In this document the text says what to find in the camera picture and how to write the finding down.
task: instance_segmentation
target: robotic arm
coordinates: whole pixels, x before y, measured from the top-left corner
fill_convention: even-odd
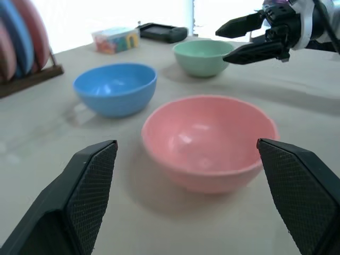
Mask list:
[[[264,4],[262,10],[228,21],[216,31],[217,36],[237,38],[260,29],[267,20],[270,29],[264,42],[241,46],[223,60],[233,64],[250,64],[276,58],[289,61],[290,49],[306,48],[311,41],[332,42],[340,53],[340,0],[287,0]]]

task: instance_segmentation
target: green bowl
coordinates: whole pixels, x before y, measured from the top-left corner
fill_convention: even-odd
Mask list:
[[[174,47],[178,64],[195,77],[211,77],[225,70],[229,63],[223,61],[223,56],[233,50],[231,44],[214,40],[186,41]]]

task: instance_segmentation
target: cable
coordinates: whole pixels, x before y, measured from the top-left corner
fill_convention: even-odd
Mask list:
[[[340,41],[338,40],[338,38],[336,38],[336,35],[333,31],[333,28],[327,18],[327,14],[325,13],[324,9],[322,8],[322,4],[320,2],[320,0],[313,0],[314,1],[314,5],[315,8],[318,10],[321,21],[324,25],[324,28],[328,34],[328,36],[331,39],[331,43],[333,44],[335,50],[340,54]]]

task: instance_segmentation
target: beige tablecloth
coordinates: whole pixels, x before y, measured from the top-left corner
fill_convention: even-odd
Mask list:
[[[298,255],[262,172],[226,196],[188,193],[162,176],[146,156],[140,131],[160,105],[197,94],[249,101],[275,120],[282,141],[314,151],[340,175],[340,61],[336,54],[292,52],[290,62],[230,65],[212,79],[186,76],[173,45],[102,55],[84,46],[56,55],[65,74],[0,102],[0,245],[39,192],[82,148],[119,143],[109,205],[94,255]],[[115,62],[158,71],[156,93],[141,113],[108,120],[88,110],[72,89],[82,72]]]

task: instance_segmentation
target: pink plate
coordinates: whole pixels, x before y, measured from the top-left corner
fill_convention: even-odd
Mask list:
[[[49,58],[49,42],[43,20],[30,0],[12,0],[12,2],[26,23],[33,41],[37,61],[43,68]],[[38,70],[37,66],[34,65],[33,71],[36,70]]]
[[[16,70],[16,55],[7,30],[0,20],[0,69],[5,80],[10,80]]]
[[[261,171],[259,138],[278,140],[259,108],[222,96],[195,96],[157,109],[142,129],[144,146],[167,176],[188,190],[223,193]]]

